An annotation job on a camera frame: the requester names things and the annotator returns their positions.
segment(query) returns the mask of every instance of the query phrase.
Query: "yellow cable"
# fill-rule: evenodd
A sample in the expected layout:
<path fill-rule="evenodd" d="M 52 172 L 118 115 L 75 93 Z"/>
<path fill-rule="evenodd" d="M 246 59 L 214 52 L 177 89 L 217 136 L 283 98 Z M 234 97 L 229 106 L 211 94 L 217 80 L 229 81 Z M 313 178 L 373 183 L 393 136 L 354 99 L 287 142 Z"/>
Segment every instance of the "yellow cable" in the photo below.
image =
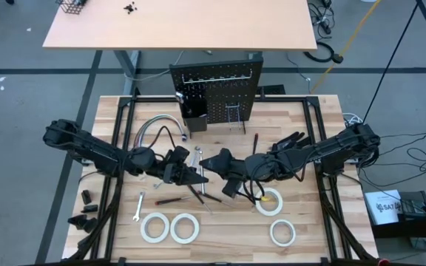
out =
<path fill-rule="evenodd" d="M 381 0 L 377 0 L 373 6 L 369 9 L 369 11 L 366 13 L 366 16 L 364 16 L 364 18 L 362 18 L 361 22 L 358 24 L 358 27 L 354 30 L 354 34 L 351 36 L 351 38 L 349 39 L 348 43 L 346 44 L 345 48 L 339 53 L 339 56 L 343 56 L 345 54 L 345 52 L 349 49 L 349 46 L 351 45 L 351 43 L 354 41 L 354 39 L 356 38 L 356 35 L 358 34 L 359 30 L 361 30 L 362 25 L 364 25 L 364 23 L 366 22 L 366 20 L 368 19 L 368 17 L 372 14 L 372 12 L 376 9 L 376 7 L 379 5 L 379 3 L 381 2 Z M 326 74 L 328 74 L 336 65 L 336 63 L 333 62 L 333 64 L 325 71 L 325 73 L 323 73 L 320 77 L 318 82 L 315 84 L 315 86 L 313 87 L 313 89 L 311 89 L 311 94 L 314 93 L 315 89 L 321 84 L 323 83 L 323 81 L 325 80 L 325 76 Z"/>

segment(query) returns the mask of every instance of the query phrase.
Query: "wooden workbench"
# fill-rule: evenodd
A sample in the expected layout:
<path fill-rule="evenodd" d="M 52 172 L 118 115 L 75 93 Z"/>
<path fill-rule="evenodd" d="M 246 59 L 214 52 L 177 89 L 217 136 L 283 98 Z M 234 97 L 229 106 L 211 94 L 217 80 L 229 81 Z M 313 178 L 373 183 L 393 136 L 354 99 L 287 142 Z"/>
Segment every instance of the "wooden workbench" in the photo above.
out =
<path fill-rule="evenodd" d="M 306 0 L 88 0 L 60 8 L 46 48 L 315 50 Z"/>
<path fill-rule="evenodd" d="M 338 134 L 344 129 L 338 97 L 326 95 L 320 96 L 319 99 L 327 135 L 330 137 Z M 107 142 L 110 142 L 112 138 L 118 101 L 118 96 L 101 97 L 98 105 L 92 134 Z M 177 103 L 136 103 L 129 147 L 132 147 L 135 133 L 141 125 L 154 115 L 163 113 L 174 115 L 180 120 Z M 125 125 L 126 115 L 121 124 L 121 132 L 124 132 Z M 164 121 L 149 127 L 144 143 L 150 143 L 162 125 L 170 126 L 177 145 L 182 145 L 190 151 L 193 151 L 195 146 L 200 146 L 203 150 L 203 158 L 216 155 L 222 147 L 226 147 L 231 150 L 234 157 L 243 159 L 252 153 L 255 133 L 259 134 L 257 152 L 266 152 L 272 143 L 295 131 L 307 132 L 301 103 L 254 103 L 251 120 L 246 122 L 246 135 L 237 129 L 230 130 L 228 124 L 216 124 L 208 125 L 207 132 L 194 133 L 192 139 L 182 143 L 176 126 L 170 121 Z M 119 146 L 122 139 L 123 134 L 120 135 Z M 165 154 L 171 148 L 172 144 L 166 133 L 163 133 L 153 146 L 155 152 L 159 154 Z M 83 174 L 91 171 L 95 171 L 92 166 L 85 167 Z M 351 167 L 347 168 L 346 174 L 356 177 L 356 171 Z M 112 259 L 117 261 L 120 256 L 124 256 L 128 262 L 318 262 L 320 257 L 328 256 L 313 164 L 308 164 L 305 180 L 302 183 L 292 179 L 265 184 L 266 187 L 276 188 L 284 199 L 283 210 L 273 217 L 259 214 L 245 198 L 238 197 L 232 200 L 223 195 L 221 189 L 225 181 L 216 174 L 206 171 L 206 177 L 210 180 L 206 186 L 207 191 L 234 204 L 234 209 L 210 199 L 205 201 L 213 210 L 213 214 L 209 214 L 196 199 L 156 206 L 154 202 L 157 200 L 189 196 L 190 192 L 183 186 L 167 184 L 155 190 L 152 186 L 159 183 L 159 179 L 133 177 L 127 174 L 124 178 Z M 90 175 L 81 181 L 73 215 L 79 214 L 84 206 L 79 195 L 85 189 L 90 191 L 93 202 L 99 204 L 103 181 L 104 177 L 98 174 Z M 344 177 L 338 179 L 337 185 L 347 226 L 366 250 L 373 256 L 377 256 L 360 186 Z M 149 213 L 161 212 L 172 221 L 177 214 L 191 213 L 200 222 L 198 238 L 188 245 L 174 242 L 171 236 L 158 244 L 145 242 L 140 234 L 141 221 L 132 221 L 141 191 L 146 192 L 141 219 Z M 269 226 L 276 219 L 287 219 L 294 224 L 297 238 L 292 246 L 280 248 L 270 240 Z M 149 232 L 154 235 L 159 234 L 163 228 L 160 225 L 161 223 L 152 222 Z M 101 255 L 104 253 L 107 228 L 106 225 L 102 233 Z M 183 234 L 183 237 L 187 237 L 189 231 L 191 226 L 188 224 L 178 228 L 179 234 Z M 339 234 L 336 228 L 334 231 L 338 254 L 342 254 Z M 86 235 L 83 231 L 77 231 L 75 226 L 70 226 L 64 257 L 73 254 L 76 251 L 77 242 Z"/>

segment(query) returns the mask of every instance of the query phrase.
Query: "desk leg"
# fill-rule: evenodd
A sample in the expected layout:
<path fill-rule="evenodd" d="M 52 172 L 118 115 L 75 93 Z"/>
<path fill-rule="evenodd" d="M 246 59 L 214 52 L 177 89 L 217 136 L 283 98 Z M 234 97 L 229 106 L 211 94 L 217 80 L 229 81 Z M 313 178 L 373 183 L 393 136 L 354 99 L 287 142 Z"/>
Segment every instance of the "desk leg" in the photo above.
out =
<path fill-rule="evenodd" d="M 138 59 L 141 55 L 141 51 L 132 51 L 130 57 L 125 50 L 115 50 L 113 52 L 115 52 L 116 58 L 124 74 L 127 76 L 126 82 L 124 83 L 123 95 L 132 95 L 132 93 L 134 93 L 133 89 L 135 87 L 135 82 L 130 78 L 135 78 L 136 76 L 136 68 L 138 67 Z"/>
<path fill-rule="evenodd" d="M 263 56 L 263 51 L 259 51 L 259 52 L 248 52 L 248 59 L 251 60 L 252 58 L 256 58 L 256 57 L 262 57 Z"/>

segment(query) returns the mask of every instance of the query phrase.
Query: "black metal frame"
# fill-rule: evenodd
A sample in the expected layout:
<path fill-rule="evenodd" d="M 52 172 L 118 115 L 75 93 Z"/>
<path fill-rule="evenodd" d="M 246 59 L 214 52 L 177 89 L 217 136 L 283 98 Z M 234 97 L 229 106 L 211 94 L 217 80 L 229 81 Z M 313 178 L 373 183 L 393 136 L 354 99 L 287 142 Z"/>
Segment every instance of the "black metal frame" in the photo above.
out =
<path fill-rule="evenodd" d="M 314 108 L 314 111 L 315 111 L 320 138 L 322 140 L 324 140 L 326 138 L 325 125 L 323 124 L 323 118 L 322 118 L 322 113 L 321 113 L 321 109 L 320 109 L 320 102 L 319 102 L 319 98 L 317 96 L 256 97 L 255 101 L 256 102 L 266 102 L 266 103 L 274 103 L 274 102 L 301 103 L 302 106 L 303 106 L 303 111 L 304 111 L 304 116 L 305 116 L 305 124 L 307 126 L 308 136 L 310 136 L 312 143 L 316 143 L 315 135 L 314 135 L 314 129 L 313 129 L 313 121 L 312 121 L 311 113 L 310 113 L 310 107 L 312 106 Z M 145 98 L 145 97 L 142 97 L 142 98 L 137 98 L 137 93 L 135 93 L 132 98 L 120 98 L 119 103 L 118 103 L 118 113 L 116 115 L 116 120 L 115 120 L 115 128 L 113 130 L 112 143 L 114 143 L 114 145 L 116 145 L 117 142 L 118 142 L 118 135 L 119 135 L 120 127 L 121 127 L 121 118 L 122 118 L 122 115 L 123 115 L 124 107 L 126 105 L 129 104 L 129 111 L 128 111 L 128 118 L 127 118 L 127 122 L 126 122 L 126 131 L 125 131 L 125 134 L 124 134 L 123 149 L 128 148 L 129 136 L 131 134 L 132 121 L 133 121 L 133 115 L 134 115 L 134 107 L 135 107 L 136 103 L 171 103 L 171 102 L 176 102 L 174 97 L 164 97 L 164 98 Z M 317 169 L 319 169 L 319 167 L 318 167 L 319 164 L 320 164 L 319 162 L 315 162 L 314 166 L 315 166 L 315 175 L 316 175 L 316 178 L 317 178 L 318 193 L 320 195 L 320 202 L 322 202 L 324 200 L 323 197 L 326 197 L 326 195 L 324 193 L 320 193 L 320 192 L 325 191 L 325 184 L 323 182 L 324 177 L 317 170 Z M 98 214 L 99 217 L 102 216 L 103 211 L 107 206 L 107 196 L 108 196 L 108 191 L 109 191 L 109 183 L 110 183 L 110 178 L 106 177 L 105 180 L 104 180 L 103 190 L 101 192 L 100 213 Z M 123 176 L 120 176 L 118 178 L 116 185 L 120 189 L 122 188 Z M 338 193 L 337 186 L 336 186 L 335 183 L 330 182 L 330 187 L 331 187 L 331 193 L 332 193 L 332 196 L 333 196 L 333 204 L 334 204 L 335 210 L 338 213 L 339 217 L 342 219 L 343 214 L 342 214 L 341 204 L 339 202 L 339 193 Z M 115 228 L 116 228 L 115 225 L 116 225 L 117 215 L 118 215 L 118 209 L 116 209 L 115 212 L 113 213 L 113 216 L 111 217 L 111 222 L 109 224 L 107 242 L 106 242 L 106 249 L 105 249 L 105 253 L 104 253 L 104 256 L 103 256 L 105 259 L 111 259 L 112 247 L 113 247 L 113 242 L 114 242 L 114 238 L 115 238 Z M 323 208 L 322 208 L 322 215 L 323 215 L 323 222 L 324 222 L 325 232 L 326 232 L 327 241 L 328 241 L 330 258 L 336 259 L 337 258 L 337 248 L 336 248 L 336 245 L 335 245 L 335 242 L 334 242 L 334 233 L 333 233 L 333 230 L 332 230 L 332 227 L 331 227 L 331 218 Z M 345 240 L 345 238 L 343 237 L 341 232 L 340 232 L 340 234 L 341 234 L 345 258 L 350 259 L 351 258 L 350 246 L 347 243 L 347 241 Z M 90 259 L 97 259 L 98 249 L 99 249 L 99 237 L 96 240 L 95 244 L 93 245 L 93 249 L 92 249 L 92 252 L 90 254 Z M 324 258 L 322 262 L 318 262 L 318 263 L 292 263 L 292 264 L 288 264 L 288 265 L 324 265 L 325 261 L 326 261 L 326 263 L 328 263 L 328 260 Z M 187 265 L 194 266 L 194 265 L 204 265 L 204 264 L 195 264 L 194 263 L 194 264 L 187 264 Z"/>

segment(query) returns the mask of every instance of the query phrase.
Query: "wooden table top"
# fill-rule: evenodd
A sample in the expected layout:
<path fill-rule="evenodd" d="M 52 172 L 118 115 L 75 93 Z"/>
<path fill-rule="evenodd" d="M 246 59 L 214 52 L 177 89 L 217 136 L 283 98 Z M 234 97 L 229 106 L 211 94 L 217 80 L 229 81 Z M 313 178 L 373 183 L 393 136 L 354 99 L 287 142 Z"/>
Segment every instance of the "wooden table top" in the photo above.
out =
<path fill-rule="evenodd" d="M 60 8 L 46 48 L 315 50 L 306 0 L 88 0 Z"/>
<path fill-rule="evenodd" d="M 103 96 L 98 104 L 92 134 L 107 142 L 111 141 L 119 98 L 119 96 Z M 338 97 L 336 95 L 319 96 L 319 100 L 327 135 L 330 137 L 338 134 L 344 129 Z M 164 113 L 171 114 L 178 120 L 181 118 L 177 103 L 136 103 L 135 121 L 132 124 L 129 147 L 132 147 L 135 133 L 147 119 Z M 126 115 L 121 124 L 121 132 L 124 132 L 125 125 Z M 194 133 L 193 138 L 188 139 L 186 143 L 180 141 L 180 132 L 172 122 L 159 121 L 149 127 L 144 143 L 152 142 L 155 134 L 163 125 L 169 126 L 177 145 L 182 145 L 190 151 L 193 151 L 195 146 L 200 146 L 203 150 L 203 158 L 216 155 L 222 147 L 226 147 L 231 150 L 234 157 L 243 159 L 252 153 L 255 133 L 259 134 L 257 152 L 260 153 L 266 152 L 272 143 L 295 131 L 307 132 L 301 103 L 256 102 L 252 109 L 251 119 L 246 122 L 246 135 L 237 129 L 230 131 L 227 123 L 214 124 L 208 125 L 206 132 Z M 314 132 L 318 133 L 316 124 L 314 125 Z M 118 144 L 120 147 L 123 137 L 124 135 L 121 133 Z M 155 152 L 159 154 L 165 154 L 171 148 L 172 144 L 165 132 L 153 146 Z M 357 177 L 353 167 L 347 166 L 346 170 L 347 175 Z M 94 166 L 85 167 L 83 174 L 91 171 L 95 171 Z M 159 183 L 159 179 L 125 175 L 112 259 L 117 261 L 120 256 L 124 256 L 128 262 L 319 262 L 320 257 L 329 257 L 313 164 L 308 164 L 305 180 L 302 183 L 291 179 L 264 184 L 265 187 L 276 188 L 284 200 L 282 211 L 273 217 L 259 214 L 243 197 L 230 199 L 223 195 L 221 189 L 225 181 L 210 171 L 205 171 L 205 175 L 209 178 L 209 183 L 206 185 L 207 192 L 231 203 L 235 208 L 205 199 L 206 204 L 213 211 L 213 214 L 209 214 L 194 198 L 156 206 L 155 201 L 157 200 L 191 196 L 190 191 L 184 186 L 167 184 L 163 184 L 155 190 L 153 185 Z M 91 193 L 93 204 L 99 204 L 103 181 L 104 176 L 99 174 L 92 174 L 81 181 L 73 209 L 74 216 L 80 214 L 80 210 L 83 209 L 84 204 L 80 193 L 85 189 Z M 353 180 L 344 177 L 338 179 L 337 185 L 346 225 L 366 250 L 371 255 L 377 256 L 376 244 L 360 186 Z M 115 179 L 112 179 L 111 189 L 113 190 L 114 187 Z M 141 220 L 133 222 L 132 216 L 136 212 L 141 191 L 146 192 Z M 145 242 L 140 233 L 141 221 L 152 212 L 165 214 L 170 222 L 177 214 L 193 214 L 200 223 L 198 238 L 188 245 L 176 243 L 170 235 L 157 244 Z M 96 214 L 89 214 L 89 216 L 96 217 Z M 294 224 L 297 237 L 292 246 L 281 248 L 271 241 L 269 227 L 276 219 L 287 219 Z M 101 255 L 104 254 L 107 228 L 106 225 L 102 233 Z M 149 226 L 151 235 L 157 236 L 162 230 L 161 222 L 151 222 Z M 290 234 L 285 228 L 279 227 L 277 230 L 276 235 L 284 240 Z M 182 237 L 188 237 L 191 231 L 192 227 L 188 223 L 179 224 L 177 230 Z M 338 254 L 342 257 L 341 242 L 335 227 L 334 232 Z M 77 249 L 77 242 L 86 235 L 84 231 L 77 231 L 75 226 L 71 225 L 65 244 L 64 257 L 72 255 Z"/>

